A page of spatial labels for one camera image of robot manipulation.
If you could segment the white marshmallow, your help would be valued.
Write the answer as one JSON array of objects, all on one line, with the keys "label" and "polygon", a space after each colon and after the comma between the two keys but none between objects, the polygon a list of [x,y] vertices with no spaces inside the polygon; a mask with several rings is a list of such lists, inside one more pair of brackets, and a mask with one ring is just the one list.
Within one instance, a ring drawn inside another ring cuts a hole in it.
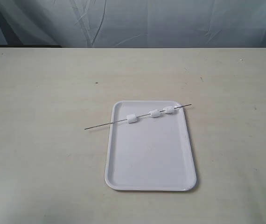
[{"label": "white marshmallow", "polygon": [[130,123],[135,123],[137,122],[137,116],[135,114],[129,114],[126,116],[126,121]]},{"label": "white marshmallow", "polygon": [[172,114],[175,112],[175,108],[173,106],[167,106],[167,107],[163,108],[163,111],[166,114]]},{"label": "white marshmallow", "polygon": [[157,117],[160,117],[160,115],[161,115],[161,112],[158,109],[155,109],[149,112],[149,116],[151,118],[157,118]]}]

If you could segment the thin metal skewer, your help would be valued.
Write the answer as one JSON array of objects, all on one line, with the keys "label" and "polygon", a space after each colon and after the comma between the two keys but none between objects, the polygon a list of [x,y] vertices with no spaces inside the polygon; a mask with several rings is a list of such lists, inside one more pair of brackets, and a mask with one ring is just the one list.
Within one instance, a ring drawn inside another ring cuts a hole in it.
[{"label": "thin metal skewer", "polygon": [[[175,108],[175,111],[176,111],[176,110],[178,110],[178,109],[181,109],[181,108],[184,108],[184,107],[188,107],[188,106],[191,106],[191,105],[192,105],[192,104],[181,105],[181,106],[176,106],[176,107],[174,107],[174,108]],[[149,113],[139,115],[139,116],[137,116],[137,120],[138,120],[139,118],[148,117],[148,116],[149,116]],[[116,124],[116,123],[123,122],[123,121],[126,121],[126,118],[125,118],[125,119],[121,119],[121,120],[116,120],[116,121],[108,122],[108,123],[104,123],[104,124],[101,124],[101,125],[96,125],[96,126],[87,127],[87,128],[85,128],[85,130],[89,130],[89,129],[93,129],[93,128],[98,128],[98,127],[102,127],[102,126],[106,126],[106,125],[112,125],[112,124]]]}]

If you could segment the white plastic tray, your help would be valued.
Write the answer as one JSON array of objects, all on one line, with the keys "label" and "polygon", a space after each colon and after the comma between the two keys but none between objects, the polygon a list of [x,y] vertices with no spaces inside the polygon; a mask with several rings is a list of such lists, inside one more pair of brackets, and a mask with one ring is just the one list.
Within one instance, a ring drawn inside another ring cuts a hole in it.
[{"label": "white plastic tray", "polygon": [[[175,101],[124,100],[112,108],[111,121],[147,114]],[[110,125],[105,181],[115,190],[188,191],[197,182],[184,109],[160,117]]]}]

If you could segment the white backdrop curtain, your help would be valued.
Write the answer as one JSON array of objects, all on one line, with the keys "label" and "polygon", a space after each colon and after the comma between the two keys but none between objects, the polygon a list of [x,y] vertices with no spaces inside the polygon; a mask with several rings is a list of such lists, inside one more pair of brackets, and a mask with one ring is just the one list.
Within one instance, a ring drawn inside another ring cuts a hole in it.
[{"label": "white backdrop curtain", "polygon": [[0,45],[266,48],[266,0],[0,0]]}]

